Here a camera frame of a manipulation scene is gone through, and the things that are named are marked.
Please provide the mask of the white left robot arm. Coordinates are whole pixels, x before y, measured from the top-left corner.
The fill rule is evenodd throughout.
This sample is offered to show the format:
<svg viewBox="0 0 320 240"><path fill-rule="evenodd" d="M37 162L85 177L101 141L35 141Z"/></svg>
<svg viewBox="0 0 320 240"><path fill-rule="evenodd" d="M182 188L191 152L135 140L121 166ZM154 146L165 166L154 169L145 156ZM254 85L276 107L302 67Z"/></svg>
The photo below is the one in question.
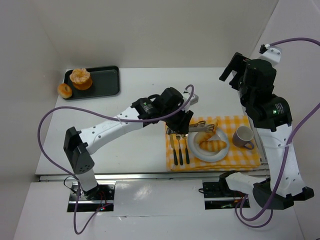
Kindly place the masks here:
<svg viewBox="0 0 320 240"><path fill-rule="evenodd" d="M194 114L189 108L198 101L199 97L192 91L180 93L168 87L162 94L139 98L123 112L100 124L82 130L67 129L63 150L85 198L93 200L104 192L93 171L92 155L97 150L127 133L159 121L175 133L187 134Z"/></svg>

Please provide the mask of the metal tongs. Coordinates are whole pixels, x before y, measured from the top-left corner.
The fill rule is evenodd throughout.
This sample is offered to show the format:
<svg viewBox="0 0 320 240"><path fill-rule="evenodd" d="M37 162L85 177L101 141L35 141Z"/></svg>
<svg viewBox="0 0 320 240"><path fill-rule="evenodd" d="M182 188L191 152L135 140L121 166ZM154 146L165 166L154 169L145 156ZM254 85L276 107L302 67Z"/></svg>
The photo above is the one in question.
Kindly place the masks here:
<svg viewBox="0 0 320 240"><path fill-rule="evenodd" d="M189 134L189 133L198 133L198 132L204 130L203 127L206 126L206 125L207 124L206 124L206 122L204 120L203 121L199 121L198 123L190 124L189 125L189 132L187 134ZM171 130L167 127L166 134L170 135L170 134L175 134L175 133L171 132Z"/></svg>

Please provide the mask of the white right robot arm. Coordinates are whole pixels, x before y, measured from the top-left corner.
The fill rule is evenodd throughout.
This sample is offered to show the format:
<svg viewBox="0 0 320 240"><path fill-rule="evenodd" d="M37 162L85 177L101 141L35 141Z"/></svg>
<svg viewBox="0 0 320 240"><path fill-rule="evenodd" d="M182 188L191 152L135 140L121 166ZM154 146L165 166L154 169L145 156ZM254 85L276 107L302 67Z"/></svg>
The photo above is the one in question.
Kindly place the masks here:
<svg viewBox="0 0 320 240"><path fill-rule="evenodd" d="M219 184L228 191L252 195L257 204L268 210L285 210L296 201L314 197L312 188L306 186L298 167L292 145L292 115L288 102L273 93L282 50L270 45L262 46L260 57L249 59L236 52L222 75L239 92L241 105L252 120L268 162L270 177L252 177L237 171L219 177Z"/></svg>

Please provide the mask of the pale pointed pastry bread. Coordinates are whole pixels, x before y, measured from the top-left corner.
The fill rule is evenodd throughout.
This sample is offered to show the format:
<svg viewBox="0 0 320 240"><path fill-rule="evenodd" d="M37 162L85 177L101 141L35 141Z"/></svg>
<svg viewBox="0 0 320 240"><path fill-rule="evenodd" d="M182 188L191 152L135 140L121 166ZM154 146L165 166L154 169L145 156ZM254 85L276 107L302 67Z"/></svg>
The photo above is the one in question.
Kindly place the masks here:
<svg viewBox="0 0 320 240"><path fill-rule="evenodd" d="M201 144L213 137L217 132L218 124L219 120L214 118L212 124L207 124L204 126L203 130L197 133L194 137L195 143Z"/></svg>

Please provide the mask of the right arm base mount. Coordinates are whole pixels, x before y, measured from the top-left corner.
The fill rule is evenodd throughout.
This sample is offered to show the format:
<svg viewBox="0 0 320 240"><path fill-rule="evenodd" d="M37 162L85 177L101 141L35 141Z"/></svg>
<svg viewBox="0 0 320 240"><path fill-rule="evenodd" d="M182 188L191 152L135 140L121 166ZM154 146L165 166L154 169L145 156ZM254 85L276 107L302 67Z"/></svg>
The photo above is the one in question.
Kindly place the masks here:
<svg viewBox="0 0 320 240"><path fill-rule="evenodd" d="M218 178L203 180L198 192L204 198L206 210L234 209L245 197L245 194L240 191L225 188Z"/></svg>

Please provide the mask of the striped golden bread roll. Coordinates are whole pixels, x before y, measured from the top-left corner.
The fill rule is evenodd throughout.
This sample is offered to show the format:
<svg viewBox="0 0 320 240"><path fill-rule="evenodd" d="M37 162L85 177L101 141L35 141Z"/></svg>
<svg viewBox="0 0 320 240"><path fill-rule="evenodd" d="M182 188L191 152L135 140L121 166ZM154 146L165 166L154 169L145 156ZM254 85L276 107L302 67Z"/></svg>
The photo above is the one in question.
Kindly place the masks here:
<svg viewBox="0 0 320 240"><path fill-rule="evenodd" d="M222 140L209 140L201 142L199 147L204 151L217 153L225 149L227 147L227 143Z"/></svg>

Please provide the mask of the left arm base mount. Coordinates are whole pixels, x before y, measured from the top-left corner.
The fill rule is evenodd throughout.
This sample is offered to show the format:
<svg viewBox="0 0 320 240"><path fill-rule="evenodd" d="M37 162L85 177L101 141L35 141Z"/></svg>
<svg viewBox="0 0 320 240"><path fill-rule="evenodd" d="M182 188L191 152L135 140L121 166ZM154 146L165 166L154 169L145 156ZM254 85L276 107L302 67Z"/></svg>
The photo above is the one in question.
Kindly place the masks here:
<svg viewBox="0 0 320 240"><path fill-rule="evenodd" d="M68 197L67 212L75 211L76 202L77 212L90 213L99 210L100 212L112 212L114 210L115 183L102 183L98 190L87 193L80 188L78 196L78 183L68 176L64 179L63 185L70 190Z"/></svg>

